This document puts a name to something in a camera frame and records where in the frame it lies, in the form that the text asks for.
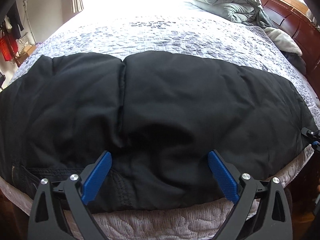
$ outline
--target metal bolt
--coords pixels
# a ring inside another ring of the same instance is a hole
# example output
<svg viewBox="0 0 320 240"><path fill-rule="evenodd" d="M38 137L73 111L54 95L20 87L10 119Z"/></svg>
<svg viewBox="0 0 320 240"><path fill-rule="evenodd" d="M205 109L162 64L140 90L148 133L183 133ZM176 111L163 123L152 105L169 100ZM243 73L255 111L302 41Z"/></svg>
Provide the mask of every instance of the metal bolt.
<svg viewBox="0 0 320 240"><path fill-rule="evenodd" d="M48 179L41 179L41 181L40 181L40 183L41 183L42 185L45 185L45 184L47 184L48 182L49 182Z"/></svg>
<svg viewBox="0 0 320 240"><path fill-rule="evenodd" d="M279 180L277 177L274 177L274 178L272 179L272 181L273 181L274 183L276 183L276 184L279 184L279 183L280 183L280 180Z"/></svg>
<svg viewBox="0 0 320 240"><path fill-rule="evenodd" d="M70 176L70 179L71 179L71 180L77 180L77 179L79 179L79 175L78 175L78 174L72 174L72 175Z"/></svg>
<svg viewBox="0 0 320 240"><path fill-rule="evenodd" d="M244 173L244 174L242 174L242 178L248 180L251 178L251 176L248 173Z"/></svg>

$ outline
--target red object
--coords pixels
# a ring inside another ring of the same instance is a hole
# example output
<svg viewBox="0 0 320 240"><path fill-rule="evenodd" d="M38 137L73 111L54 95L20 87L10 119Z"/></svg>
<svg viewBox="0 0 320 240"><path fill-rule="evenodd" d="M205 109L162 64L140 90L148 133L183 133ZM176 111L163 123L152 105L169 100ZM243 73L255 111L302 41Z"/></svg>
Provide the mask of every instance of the red object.
<svg viewBox="0 0 320 240"><path fill-rule="evenodd" d="M5 61L12 60L12 55L10 53L10 49L8 48L7 40L9 40L9 43L12 47L13 52L17 53L18 51L17 42L15 38L12 36L12 34L3 35L2 38L0 38L0 49L2 51L2 55Z"/></svg>

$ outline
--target cable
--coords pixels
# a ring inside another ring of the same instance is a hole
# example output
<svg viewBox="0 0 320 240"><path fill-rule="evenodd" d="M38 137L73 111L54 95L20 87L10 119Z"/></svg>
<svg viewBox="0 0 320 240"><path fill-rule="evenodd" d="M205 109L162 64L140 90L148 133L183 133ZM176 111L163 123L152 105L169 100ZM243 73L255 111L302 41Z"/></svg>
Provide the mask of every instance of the cable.
<svg viewBox="0 0 320 240"><path fill-rule="evenodd" d="M28 25L29 25L29 28L30 28L30 32L31 32L33 41L34 41L35 44L36 44L36 39L35 39L35 37L34 37L34 35L33 35L33 31L32 31L32 29L31 29L31 25L30 25L30 21L29 21L29 17L28 17L27 6L28 6L28 0L23 0L23 7L24 7L24 19L23 19L23 23L24 23L25 18L27 18Z"/></svg>

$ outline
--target gray blanket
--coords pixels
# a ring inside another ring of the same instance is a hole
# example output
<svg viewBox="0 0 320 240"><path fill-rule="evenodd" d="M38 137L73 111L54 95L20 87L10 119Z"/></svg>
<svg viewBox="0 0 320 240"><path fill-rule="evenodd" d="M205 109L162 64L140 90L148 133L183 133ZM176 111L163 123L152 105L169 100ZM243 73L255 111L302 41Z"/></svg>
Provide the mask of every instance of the gray blanket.
<svg viewBox="0 0 320 240"><path fill-rule="evenodd" d="M274 27L260 0L191 0L191 3L231 22Z"/></svg>

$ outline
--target hanging clothes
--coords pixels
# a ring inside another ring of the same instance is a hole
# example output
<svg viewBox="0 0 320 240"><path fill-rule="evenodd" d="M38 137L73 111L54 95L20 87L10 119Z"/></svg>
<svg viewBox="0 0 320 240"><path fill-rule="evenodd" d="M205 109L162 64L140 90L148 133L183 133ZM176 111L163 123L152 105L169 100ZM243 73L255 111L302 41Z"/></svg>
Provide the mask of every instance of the hanging clothes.
<svg viewBox="0 0 320 240"><path fill-rule="evenodd" d="M4 18L4 24L5 24L5 28L7 29L7 31L11 32L12 25L10 24L10 20L9 20L9 17L7 15Z"/></svg>
<svg viewBox="0 0 320 240"><path fill-rule="evenodd" d="M16 40L21 38L20 31L23 31L24 28L21 23L17 2L14 2L14 4L11 6L10 10L7 13L7 16L10 19L10 23L12 25L12 34Z"/></svg>

